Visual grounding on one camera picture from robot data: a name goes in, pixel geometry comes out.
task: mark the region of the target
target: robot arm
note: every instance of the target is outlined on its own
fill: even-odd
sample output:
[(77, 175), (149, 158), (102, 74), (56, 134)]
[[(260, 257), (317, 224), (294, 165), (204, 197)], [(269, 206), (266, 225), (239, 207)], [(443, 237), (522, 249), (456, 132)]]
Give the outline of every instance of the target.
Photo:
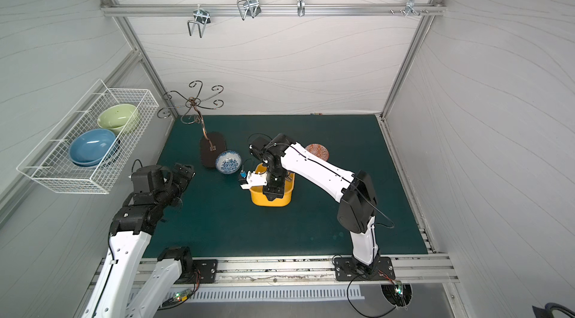
[(353, 257), (360, 269), (370, 271), (377, 264), (379, 250), (374, 231), (377, 197), (367, 173), (359, 171), (354, 174), (335, 167), (283, 134), (271, 141), (258, 137), (249, 150), (263, 162), (267, 171), (262, 174), (240, 173), (242, 189), (263, 186), (263, 194), (272, 201), (283, 197), (289, 172), (309, 179), (339, 203), (338, 221), (351, 234)]
[(178, 163), (167, 179), (164, 170), (149, 165), (132, 174), (134, 192), (114, 216), (104, 266), (82, 318), (151, 318), (172, 284), (183, 272), (193, 271), (189, 248), (164, 250), (154, 268), (156, 273), (126, 307), (138, 264), (164, 208), (178, 204), (195, 174), (194, 167)]

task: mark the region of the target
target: yellow plastic tub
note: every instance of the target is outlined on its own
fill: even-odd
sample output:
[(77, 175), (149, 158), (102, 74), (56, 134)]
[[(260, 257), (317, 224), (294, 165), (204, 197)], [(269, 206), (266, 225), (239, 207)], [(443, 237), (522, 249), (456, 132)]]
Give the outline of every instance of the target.
[[(255, 168), (256, 173), (263, 173), (267, 170), (261, 163)], [(283, 207), (288, 205), (291, 201), (291, 191), (293, 191), (294, 180), (296, 178), (295, 173), (289, 175), (291, 177), (291, 182), (286, 179), (284, 196), (282, 198), (276, 198), (273, 201), (267, 200), (267, 197), (263, 194), (263, 186), (251, 187), (249, 192), (252, 195), (252, 202), (258, 206), (267, 207)]]

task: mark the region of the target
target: white wire basket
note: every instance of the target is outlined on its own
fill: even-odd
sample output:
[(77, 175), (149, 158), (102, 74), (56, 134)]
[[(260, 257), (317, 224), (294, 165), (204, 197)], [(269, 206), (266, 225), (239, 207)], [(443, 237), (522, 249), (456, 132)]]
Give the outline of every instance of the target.
[[(96, 167), (74, 164), (68, 154), (70, 144), (84, 132), (99, 128), (100, 113), (122, 103), (137, 107), (129, 121), (134, 125), (128, 123), (117, 135), (106, 152), (109, 158)], [(17, 169), (57, 193), (108, 194), (158, 107), (150, 90), (108, 88), (99, 80)]]

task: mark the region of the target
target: vent grille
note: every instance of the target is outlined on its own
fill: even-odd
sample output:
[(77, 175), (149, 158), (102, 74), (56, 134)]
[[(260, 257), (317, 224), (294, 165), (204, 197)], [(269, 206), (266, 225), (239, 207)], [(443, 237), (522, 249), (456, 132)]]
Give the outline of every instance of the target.
[[(200, 287), (187, 302), (302, 302), (347, 300), (347, 285), (273, 286), (273, 287)], [(132, 289), (129, 300), (140, 291)], [(170, 289), (164, 300), (180, 292)], [(359, 285), (349, 287), (350, 300), (363, 300)]]

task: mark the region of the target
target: blue bowl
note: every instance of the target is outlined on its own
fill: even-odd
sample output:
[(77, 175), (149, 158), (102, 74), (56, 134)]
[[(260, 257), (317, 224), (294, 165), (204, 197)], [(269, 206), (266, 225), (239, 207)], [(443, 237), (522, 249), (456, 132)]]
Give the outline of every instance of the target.
[(118, 141), (116, 141), (116, 144), (114, 144), (114, 148), (112, 148), (110, 150), (110, 153), (108, 154), (108, 156), (106, 156), (102, 160), (96, 160), (96, 161), (90, 162), (88, 164), (80, 164), (80, 163), (76, 163), (76, 162), (74, 162), (74, 164), (79, 166), (79, 167), (82, 167), (82, 168), (96, 168), (98, 166), (98, 164), (101, 164), (102, 167), (105, 165), (112, 164), (118, 160), (118, 157), (120, 154), (119, 145), (120, 145), (120, 141), (118, 140)]
[(222, 152), (216, 158), (216, 170), (223, 174), (232, 174), (241, 167), (241, 156), (235, 150)]
[(90, 130), (76, 138), (68, 149), (69, 157), (75, 164), (91, 166), (98, 164), (114, 144), (116, 135), (108, 129)]

